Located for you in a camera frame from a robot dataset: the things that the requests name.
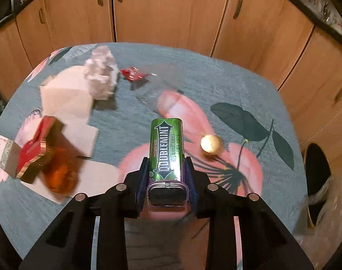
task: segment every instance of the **white paper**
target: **white paper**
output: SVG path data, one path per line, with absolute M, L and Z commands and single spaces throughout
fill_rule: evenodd
M 87 196 L 96 196 L 105 193 L 109 188 L 118 184 L 119 169 L 107 163 L 96 162 L 85 159 L 74 159 L 74 164 L 79 166 L 78 184 L 70 197 L 78 193 L 85 193 Z M 21 182 L 23 185 L 37 194 L 58 204 L 64 204 L 67 197 L 50 191 L 42 181 L 42 174 L 37 176 L 33 184 Z
M 83 73 L 84 66 L 72 66 L 43 82 L 40 94 L 44 115 L 65 123 L 88 123 L 93 99 Z
M 89 125 L 70 123 L 62 129 L 57 147 L 65 148 L 73 157 L 92 157 L 98 129 Z

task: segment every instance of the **blue tablecloth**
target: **blue tablecloth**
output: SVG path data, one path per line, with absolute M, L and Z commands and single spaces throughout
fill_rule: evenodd
M 44 69 L 31 81 L 28 77 L 9 101 L 0 117 L 0 134 L 15 139 L 24 119 L 35 109 L 42 109 L 40 83 L 67 67 L 83 65 L 96 46 L 63 49 L 45 60 Z M 272 83 L 239 66 L 186 50 L 131 43 L 107 46 L 119 68 L 178 65 L 185 70 L 183 96 L 173 112 L 160 115 L 142 105 L 130 89 L 130 82 L 121 79 L 115 100 L 94 103 L 89 125 L 100 132 L 93 160 L 114 166 L 126 163 L 127 168 L 127 155 L 144 153 L 139 150 L 147 147 L 142 145 L 149 142 L 152 119 L 180 116 L 188 138 L 186 152 L 199 170 L 210 176 L 214 176 L 211 172 L 218 172 L 213 180 L 231 192 L 256 191 L 287 228 L 294 229 L 298 214 L 290 214 L 306 195 L 305 172 L 290 117 Z M 214 164 L 202 161 L 198 155 L 198 136 L 207 132 L 220 136 L 226 147 L 221 160 Z M 239 171 L 231 180 L 226 172 L 237 166 L 242 145 Z M 21 257 L 62 208 L 17 179 L 7 178 L 0 183 L 0 223 Z M 188 269 L 179 258 L 179 248 L 185 228 L 192 227 L 193 222 L 190 217 L 175 227 L 174 221 L 127 221 L 130 270 Z

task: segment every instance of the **crumpled tissue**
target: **crumpled tissue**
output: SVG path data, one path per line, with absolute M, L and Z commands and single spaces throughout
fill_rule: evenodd
M 107 100 L 115 92 L 119 73 L 115 58 L 109 48 L 107 46 L 95 48 L 84 66 L 84 76 L 90 95 L 95 100 Z

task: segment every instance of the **flower stem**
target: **flower stem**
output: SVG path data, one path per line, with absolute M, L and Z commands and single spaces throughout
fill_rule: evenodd
M 259 156 L 261 155 L 263 148 L 266 146 L 266 144 L 267 144 L 267 142 L 268 142 L 268 140 L 269 140 L 269 137 L 270 137 L 271 132 L 272 132 L 272 129 L 273 129 L 273 122 L 274 122 L 274 119 L 272 119 L 271 127 L 269 128 L 269 133 L 268 133 L 268 135 L 267 135 L 267 138 L 266 138 L 265 142 L 263 143 L 263 145 L 262 145 L 260 151 L 259 151 L 258 154 L 256 155 L 256 157 L 259 157 Z
M 245 144 L 246 144 L 247 142 L 248 142 L 248 140 L 245 139 L 245 140 L 243 141 L 243 143 L 242 143 L 242 146 L 241 146 L 241 149 L 240 149 L 240 154 L 239 154 L 239 159 L 238 159 L 238 161 L 237 161 L 237 170 L 238 170 L 238 168 L 240 167 L 240 160 L 241 160 L 241 153 L 242 153 L 243 146 L 245 146 Z

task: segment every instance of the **red object on countertop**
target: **red object on countertop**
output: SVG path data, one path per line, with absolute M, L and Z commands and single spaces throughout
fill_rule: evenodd
M 144 78 L 147 74 L 140 73 L 136 67 L 129 67 L 127 69 L 121 69 L 122 75 L 130 82 L 137 81 Z

